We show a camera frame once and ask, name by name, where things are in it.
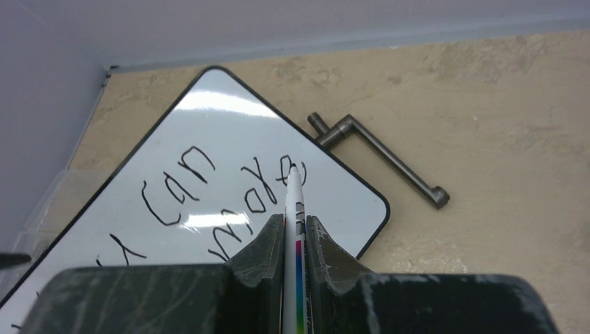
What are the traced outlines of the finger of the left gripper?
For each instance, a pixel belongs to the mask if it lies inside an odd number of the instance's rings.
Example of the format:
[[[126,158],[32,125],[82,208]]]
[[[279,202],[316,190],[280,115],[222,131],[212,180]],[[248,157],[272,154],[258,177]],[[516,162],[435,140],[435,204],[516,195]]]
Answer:
[[[31,256],[27,253],[0,253],[0,269],[9,269],[28,264]]]

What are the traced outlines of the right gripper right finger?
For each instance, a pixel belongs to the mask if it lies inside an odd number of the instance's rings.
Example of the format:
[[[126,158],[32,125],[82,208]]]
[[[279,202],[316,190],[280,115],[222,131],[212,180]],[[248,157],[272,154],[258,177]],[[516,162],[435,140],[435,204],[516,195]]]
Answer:
[[[306,260],[314,333],[366,333],[361,275],[371,270],[330,236],[317,216],[306,217]]]

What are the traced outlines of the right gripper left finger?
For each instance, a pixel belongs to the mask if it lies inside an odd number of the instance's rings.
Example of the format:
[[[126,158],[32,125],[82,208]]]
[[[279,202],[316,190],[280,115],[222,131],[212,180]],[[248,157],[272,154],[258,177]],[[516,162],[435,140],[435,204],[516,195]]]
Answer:
[[[284,261],[284,215],[273,214],[226,263],[232,270],[226,333],[281,332]]]

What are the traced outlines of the white whiteboard black frame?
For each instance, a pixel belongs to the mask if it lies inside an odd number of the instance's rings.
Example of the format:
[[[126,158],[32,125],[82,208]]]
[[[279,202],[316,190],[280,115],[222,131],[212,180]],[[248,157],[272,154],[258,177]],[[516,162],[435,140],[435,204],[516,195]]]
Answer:
[[[385,197],[235,74],[200,72],[1,302],[17,333],[41,289],[75,267],[219,263],[285,210],[289,167],[305,211],[359,257]]]

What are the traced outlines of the white whiteboard marker pen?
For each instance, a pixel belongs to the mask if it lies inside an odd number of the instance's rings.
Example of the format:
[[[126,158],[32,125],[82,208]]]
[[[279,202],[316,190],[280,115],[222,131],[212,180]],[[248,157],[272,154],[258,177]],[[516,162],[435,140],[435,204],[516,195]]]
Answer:
[[[310,301],[305,254],[306,224],[303,183],[296,164],[287,176],[285,198],[285,260],[282,332],[311,333]]]

